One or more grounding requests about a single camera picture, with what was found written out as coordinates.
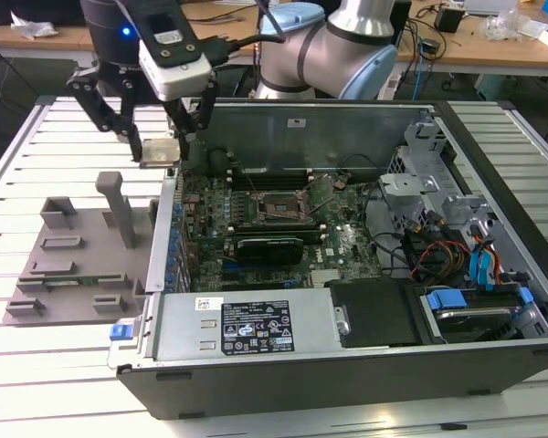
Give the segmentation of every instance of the barcode sticker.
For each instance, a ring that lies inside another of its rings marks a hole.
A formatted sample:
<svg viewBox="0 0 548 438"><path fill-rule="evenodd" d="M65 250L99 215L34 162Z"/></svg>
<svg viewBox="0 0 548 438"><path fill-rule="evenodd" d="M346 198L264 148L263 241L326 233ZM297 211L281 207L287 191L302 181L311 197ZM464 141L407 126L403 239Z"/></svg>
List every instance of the barcode sticker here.
<svg viewBox="0 0 548 438"><path fill-rule="evenodd" d="M221 310L223 297L195 298L195 310Z"/></svg>

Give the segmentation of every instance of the blue tab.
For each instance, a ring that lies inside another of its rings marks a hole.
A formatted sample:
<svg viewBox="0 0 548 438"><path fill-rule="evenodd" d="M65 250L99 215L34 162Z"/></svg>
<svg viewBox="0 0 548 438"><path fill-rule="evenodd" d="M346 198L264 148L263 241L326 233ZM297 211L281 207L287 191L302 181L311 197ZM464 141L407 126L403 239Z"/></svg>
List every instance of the blue tab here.
<svg viewBox="0 0 548 438"><path fill-rule="evenodd" d="M433 310L442 308L466 308L468 306L460 289L437 289L427 295L428 304Z"/></svg>
<svg viewBox="0 0 548 438"><path fill-rule="evenodd" d="M490 284L488 275L490 270L491 254L483 253L479 264L479 272L477 274L477 284L485 286L487 290L493 290L493 285Z"/></svg>
<svg viewBox="0 0 548 438"><path fill-rule="evenodd" d="M533 303L533 295L528 287L520 287L520 297L523 299L523 304Z"/></svg>
<svg viewBox="0 0 548 438"><path fill-rule="evenodd" d="M430 293L427 295L428 305L432 310L439 310L442 306L438 300L437 294Z"/></svg>
<svg viewBox="0 0 548 438"><path fill-rule="evenodd" d="M132 324L114 324L111 326L110 340L130 340L132 331Z"/></svg>
<svg viewBox="0 0 548 438"><path fill-rule="evenodd" d="M473 252L471 254L471 260L469 263L469 277L471 280L477 279L477 269L479 268L479 256L480 253Z"/></svg>

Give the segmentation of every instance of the blue latch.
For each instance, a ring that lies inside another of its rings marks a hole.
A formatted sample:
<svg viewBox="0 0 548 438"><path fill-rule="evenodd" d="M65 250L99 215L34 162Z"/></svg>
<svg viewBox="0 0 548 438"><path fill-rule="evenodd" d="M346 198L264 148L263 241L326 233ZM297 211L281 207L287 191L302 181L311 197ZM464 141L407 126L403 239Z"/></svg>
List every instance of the blue latch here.
<svg viewBox="0 0 548 438"><path fill-rule="evenodd" d="M468 306L460 289L437 289L427 295L432 310L443 308L466 308Z"/></svg>
<svg viewBox="0 0 548 438"><path fill-rule="evenodd" d="M533 295L528 287L520 287L520 297L522 297L523 304L533 303Z"/></svg>
<svg viewBox="0 0 548 438"><path fill-rule="evenodd" d="M130 340L133 329L132 324L114 324L111 326L110 340Z"/></svg>

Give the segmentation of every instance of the black plastic cover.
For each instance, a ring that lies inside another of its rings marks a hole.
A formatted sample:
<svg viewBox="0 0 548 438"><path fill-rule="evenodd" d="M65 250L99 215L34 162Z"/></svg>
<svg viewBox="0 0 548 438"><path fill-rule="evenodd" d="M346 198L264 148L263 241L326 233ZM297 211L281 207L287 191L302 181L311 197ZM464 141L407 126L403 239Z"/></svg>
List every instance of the black plastic cover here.
<svg viewBox="0 0 548 438"><path fill-rule="evenodd" d="M437 343L407 279L366 278L331 284L332 303L343 309L350 332L341 336L347 349Z"/></svg>

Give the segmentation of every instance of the screw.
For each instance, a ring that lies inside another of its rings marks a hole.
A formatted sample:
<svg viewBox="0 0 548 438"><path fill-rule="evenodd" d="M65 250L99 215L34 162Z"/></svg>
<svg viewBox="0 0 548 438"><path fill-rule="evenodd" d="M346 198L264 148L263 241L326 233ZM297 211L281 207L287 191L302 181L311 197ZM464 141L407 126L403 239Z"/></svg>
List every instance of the screw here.
<svg viewBox="0 0 548 438"><path fill-rule="evenodd" d="M337 321L337 331L339 331L339 334L346 336L349 334L349 326L347 325L347 322L345 321Z"/></svg>

